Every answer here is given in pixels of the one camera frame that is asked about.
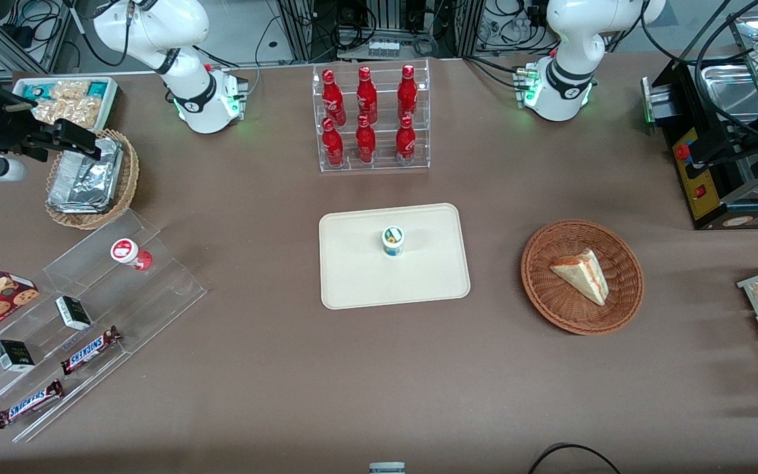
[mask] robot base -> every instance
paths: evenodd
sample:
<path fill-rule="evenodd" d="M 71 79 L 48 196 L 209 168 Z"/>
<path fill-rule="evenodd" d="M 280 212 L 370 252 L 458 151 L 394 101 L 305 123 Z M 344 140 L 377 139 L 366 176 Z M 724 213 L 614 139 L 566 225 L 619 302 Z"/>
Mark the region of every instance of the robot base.
<path fill-rule="evenodd" d="M 216 79 L 216 93 L 201 111 L 183 110 L 175 100 L 180 118 L 198 133 L 215 133 L 234 120 L 243 120 L 247 107 L 247 81 L 222 71 L 211 71 Z"/>
<path fill-rule="evenodd" d="M 575 117 L 587 103 L 592 85 L 574 99 L 563 99 L 545 78 L 545 69 L 550 62 L 551 57 L 544 57 L 537 63 L 526 64 L 524 77 L 514 74 L 514 84 L 529 87 L 528 90 L 517 91 L 517 103 L 520 108 L 529 108 L 545 120 L 566 121 Z"/>

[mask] aluminum foil package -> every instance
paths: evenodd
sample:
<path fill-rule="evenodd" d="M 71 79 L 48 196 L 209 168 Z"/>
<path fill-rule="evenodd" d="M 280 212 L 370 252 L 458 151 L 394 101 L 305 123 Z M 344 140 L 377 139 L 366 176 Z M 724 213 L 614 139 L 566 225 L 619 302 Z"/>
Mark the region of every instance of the aluminum foil package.
<path fill-rule="evenodd" d="M 59 213 L 106 213 L 113 207 L 124 146 L 113 138 L 100 138 L 95 146 L 101 158 L 63 152 L 46 204 Z"/>

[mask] small black box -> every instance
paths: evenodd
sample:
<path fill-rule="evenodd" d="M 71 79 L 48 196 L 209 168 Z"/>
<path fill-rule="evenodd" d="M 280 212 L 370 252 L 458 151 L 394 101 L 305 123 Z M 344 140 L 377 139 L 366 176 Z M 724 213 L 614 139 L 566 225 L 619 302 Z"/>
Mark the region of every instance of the small black box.
<path fill-rule="evenodd" d="M 11 372 L 28 372 L 34 368 L 34 361 L 23 342 L 0 339 L 0 364 Z"/>
<path fill-rule="evenodd" d="M 68 296 L 61 296 L 55 300 L 57 312 L 63 318 L 63 324 L 74 330 L 85 330 L 89 328 L 89 316 L 81 306 L 81 302 Z"/>

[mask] sandwich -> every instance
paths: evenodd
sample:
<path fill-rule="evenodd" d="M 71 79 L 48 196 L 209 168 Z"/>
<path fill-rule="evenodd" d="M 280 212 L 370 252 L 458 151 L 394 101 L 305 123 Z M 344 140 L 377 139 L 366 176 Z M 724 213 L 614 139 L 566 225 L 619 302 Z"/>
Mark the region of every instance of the sandwich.
<path fill-rule="evenodd" d="M 591 249 L 580 255 L 570 255 L 551 262 L 551 272 L 557 274 L 598 306 L 604 306 L 610 290 L 601 272 L 598 258 Z"/>

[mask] red and white cup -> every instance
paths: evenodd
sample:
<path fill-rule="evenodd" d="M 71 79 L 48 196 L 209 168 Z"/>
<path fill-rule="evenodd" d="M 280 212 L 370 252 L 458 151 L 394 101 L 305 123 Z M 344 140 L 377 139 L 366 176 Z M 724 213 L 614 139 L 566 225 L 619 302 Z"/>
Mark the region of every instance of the red and white cup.
<path fill-rule="evenodd" d="M 133 240 L 120 239 L 111 247 L 111 257 L 118 263 L 134 267 L 136 270 L 144 271 L 151 266 L 153 256 L 151 252 L 139 249 L 139 246 Z"/>

